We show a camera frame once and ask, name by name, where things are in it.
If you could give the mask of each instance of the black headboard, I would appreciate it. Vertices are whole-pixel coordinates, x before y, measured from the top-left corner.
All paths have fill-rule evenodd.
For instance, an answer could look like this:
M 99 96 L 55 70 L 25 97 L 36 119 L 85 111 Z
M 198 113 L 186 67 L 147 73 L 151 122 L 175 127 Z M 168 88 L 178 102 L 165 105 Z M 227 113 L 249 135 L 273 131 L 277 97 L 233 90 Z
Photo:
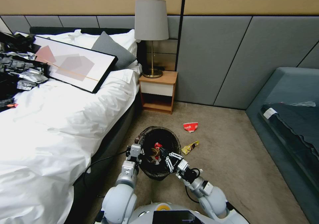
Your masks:
M 30 33 L 35 35 L 58 35 L 61 33 L 73 32 L 76 29 L 81 29 L 81 33 L 90 35 L 100 35 L 106 32 L 108 35 L 127 33 L 131 29 L 126 28 L 63 28 L 63 27 L 30 27 Z M 145 67 L 146 65 L 146 43 L 141 41 L 137 43 L 137 60 Z

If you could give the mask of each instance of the upholstered wall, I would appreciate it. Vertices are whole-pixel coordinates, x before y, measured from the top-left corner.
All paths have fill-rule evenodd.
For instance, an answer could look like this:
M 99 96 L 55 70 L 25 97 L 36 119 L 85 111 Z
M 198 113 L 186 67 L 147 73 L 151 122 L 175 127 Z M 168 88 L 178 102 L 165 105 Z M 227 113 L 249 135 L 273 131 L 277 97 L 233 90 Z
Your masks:
M 134 28 L 134 1 L 0 0 L 0 30 Z M 277 67 L 319 68 L 319 0 L 166 2 L 154 62 L 179 72 L 179 101 L 246 109 Z

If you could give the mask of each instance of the wooden nightstand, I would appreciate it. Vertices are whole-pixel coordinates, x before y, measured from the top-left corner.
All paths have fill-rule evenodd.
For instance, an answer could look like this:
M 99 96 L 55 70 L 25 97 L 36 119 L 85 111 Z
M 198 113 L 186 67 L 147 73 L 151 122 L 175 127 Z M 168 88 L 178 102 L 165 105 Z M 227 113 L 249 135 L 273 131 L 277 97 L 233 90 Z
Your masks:
M 176 71 L 163 71 L 159 78 L 141 76 L 139 81 L 142 108 L 172 114 L 176 80 Z

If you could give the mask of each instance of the trash can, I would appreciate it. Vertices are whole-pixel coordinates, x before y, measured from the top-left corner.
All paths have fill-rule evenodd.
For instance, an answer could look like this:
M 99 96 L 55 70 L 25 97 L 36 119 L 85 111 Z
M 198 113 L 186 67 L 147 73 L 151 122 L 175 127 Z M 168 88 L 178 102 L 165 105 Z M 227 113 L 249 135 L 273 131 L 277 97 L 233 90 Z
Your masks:
M 152 163 L 152 158 L 150 157 L 150 155 L 152 155 L 151 148 L 154 148 L 154 145 L 157 142 L 169 152 L 180 154 L 181 148 L 176 135 L 171 130 L 164 127 L 150 126 L 135 139 L 135 143 L 141 145 L 141 148 L 145 153 L 145 155 L 142 155 L 140 168 L 151 179 L 162 181 L 170 174 L 170 172 L 163 159 L 158 165 Z

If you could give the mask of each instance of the brass lamp base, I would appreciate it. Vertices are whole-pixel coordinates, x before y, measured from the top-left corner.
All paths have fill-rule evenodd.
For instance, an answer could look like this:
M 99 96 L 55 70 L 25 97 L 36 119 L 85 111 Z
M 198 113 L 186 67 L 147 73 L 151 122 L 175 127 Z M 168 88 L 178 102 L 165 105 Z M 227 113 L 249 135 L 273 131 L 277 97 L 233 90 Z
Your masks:
M 147 78 L 158 78 L 163 75 L 163 72 L 159 69 L 148 69 L 145 73 L 143 72 L 143 76 Z

